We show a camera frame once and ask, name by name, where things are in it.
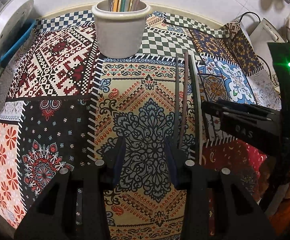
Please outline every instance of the screw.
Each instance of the screw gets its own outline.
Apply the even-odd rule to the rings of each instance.
[[[222,173],[228,175],[228,174],[230,174],[230,169],[229,168],[222,168]]]
[[[95,165],[96,166],[103,166],[104,165],[104,161],[103,160],[97,160],[97,161],[95,161]]]
[[[194,166],[194,165],[195,165],[195,162],[192,161],[192,160],[187,160],[187,161],[185,161],[185,164],[186,164],[187,166]]]
[[[68,169],[67,168],[61,168],[60,170],[60,174],[64,175],[68,172]]]

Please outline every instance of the mandala print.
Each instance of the mandala print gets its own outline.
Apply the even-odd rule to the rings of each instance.
[[[61,168],[66,167],[71,171],[74,169],[72,165],[62,162],[62,158],[58,156],[56,143],[41,146],[36,140],[33,141],[32,150],[22,156],[26,167],[24,182],[35,195],[41,193]]]
[[[45,116],[46,121],[54,115],[54,112],[57,111],[62,102],[60,100],[43,100],[40,103],[40,110],[42,111],[42,115]]]
[[[167,115],[164,109],[150,98],[139,109],[139,115],[115,113],[113,131],[126,139],[126,154],[117,191],[133,191],[143,188],[157,203],[171,191],[164,154],[164,138],[173,134],[174,113]],[[109,138],[98,151],[106,152],[116,143]],[[193,135],[184,135],[182,149],[189,151]]]
[[[222,78],[215,76],[207,76],[204,78],[204,87],[210,99],[217,101],[219,99],[228,100],[226,88]]]
[[[224,61],[217,61],[216,65],[222,72],[230,99],[237,103],[254,104],[252,89],[241,68]]]

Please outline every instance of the floral print fabric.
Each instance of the floral print fabric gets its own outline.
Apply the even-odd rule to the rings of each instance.
[[[61,168],[75,172],[87,163],[89,110],[90,101],[82,99],[25,103],[18,143],[19,179],[26,207]]]
[[[0,123],[0,208],[4,218],[14,228],[17,228],[27,210],[18,181],[18,130],[18,125]]]

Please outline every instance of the red geometric pattern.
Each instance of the red geometric pattern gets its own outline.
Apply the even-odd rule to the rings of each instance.
[[[41,34],[20,62],[8,100],[86,97],[99,54],[93,23]]]

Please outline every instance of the checkered pattern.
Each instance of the checkered pattern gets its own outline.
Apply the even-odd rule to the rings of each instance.
[[[169,23],[172,25],[177,25],[177,26],[192,28],[192,29],[199,29],[202,32],[213,35],[215,38],[228,38],[229,37],[229,31],[226,28],[221,28],[219,30],[211,29],[205,24],[202,24],[200,22],[197,22],[195,20],[192,20],[184,16],[165,13],[165,21],[166,23]]]
[[[175,57],[177,53],[178,58],[183,59],[186,50],[192,50],[196,59],[200,60],[189,38],[145,29],[141,48],[136,55]]]
[[[36,20],[37,33],[58,30],[64,27],[82,25],[94,21],[94,16],[91,10],[67,13],[51,20],[38,19]]]

